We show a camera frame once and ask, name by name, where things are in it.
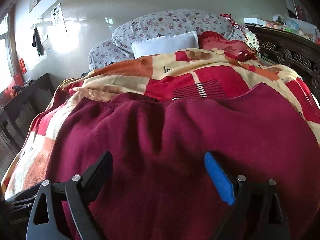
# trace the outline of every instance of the floral pillow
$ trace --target floral pillow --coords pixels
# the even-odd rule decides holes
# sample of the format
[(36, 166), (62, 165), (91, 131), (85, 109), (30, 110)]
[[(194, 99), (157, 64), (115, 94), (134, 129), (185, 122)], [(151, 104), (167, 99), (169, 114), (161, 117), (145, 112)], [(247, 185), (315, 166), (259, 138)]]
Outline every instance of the floral pillow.
[(133, 53), (131, 44), (134, 41), (192, 31), (197, 31), (197, 34), (214, 31), (230, 40), (234, 36), (235, 28), (218, 13), (190, 9), (170, 10), (148, 14), (121, 25), (113, 31), (112, 42), (119, 48)]
[(133, 54), (114, 45), (110, 38), (91, 49), (89, 53), (89, 71), (132, 58), (134, 58)]

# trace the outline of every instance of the red sign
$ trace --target red sign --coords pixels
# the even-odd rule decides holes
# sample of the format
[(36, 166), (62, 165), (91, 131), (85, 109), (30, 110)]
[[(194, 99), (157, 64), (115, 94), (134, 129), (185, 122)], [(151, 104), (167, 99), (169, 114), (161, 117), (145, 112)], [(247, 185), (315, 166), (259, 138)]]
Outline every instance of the red sign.
[(22, 74), (27, 72), (26, 65), (24, 64), (23, 58), (20, 59), (20, 69)]

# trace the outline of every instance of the hanging towel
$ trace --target hanging towel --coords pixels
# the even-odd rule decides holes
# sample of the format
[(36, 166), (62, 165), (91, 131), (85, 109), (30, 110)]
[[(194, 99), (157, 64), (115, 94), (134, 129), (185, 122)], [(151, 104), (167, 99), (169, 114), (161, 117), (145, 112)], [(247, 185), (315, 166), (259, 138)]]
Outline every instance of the hanging towel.
[(32, 46), (36, 47), (38, 50), (38, 56), (44, 54), (44, 47), (41, 44), (41, 38), (39, 35), (39, 32), (37, 30), (37, 27), (35, 26), (35, 30), (33, 32), (33, 41), (32, 41)]

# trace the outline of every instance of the wooden floor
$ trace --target wooden floor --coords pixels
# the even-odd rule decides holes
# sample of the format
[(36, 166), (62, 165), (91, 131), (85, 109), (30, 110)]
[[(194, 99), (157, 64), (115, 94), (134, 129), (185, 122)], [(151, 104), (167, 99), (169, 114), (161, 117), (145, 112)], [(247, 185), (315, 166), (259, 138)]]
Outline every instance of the wooden floor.
[[(34, 117), (35, 114), (26, 105), (21, 111), (20, 117), (16, 121), (25, 136), (28, 134), (30, 124)], [(22, 146), (24, 140), (15, 132), (10, 123), (8, 124), (7, 129), (18, 145)], [(4, 177), (7, 169), (17, 154), (18, 150), (9, 142), (7, 137), (0, 130), (0, 181)]]

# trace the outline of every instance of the red ruffled pillow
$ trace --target red ruffled pillow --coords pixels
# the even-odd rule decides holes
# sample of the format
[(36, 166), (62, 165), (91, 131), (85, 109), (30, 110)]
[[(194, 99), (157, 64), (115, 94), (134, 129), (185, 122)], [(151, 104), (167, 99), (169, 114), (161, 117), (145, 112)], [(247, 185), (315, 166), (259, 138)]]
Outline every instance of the red ruffled pillow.
[(243, 41), (228, 41), (219, 33), (206, 31), (198, 36), (199, 48), (212, 50), (222, 49), (227, 57), (231, 57), (238, 61), (246, 61), (254, 58), (255, 49), (250, 49)]

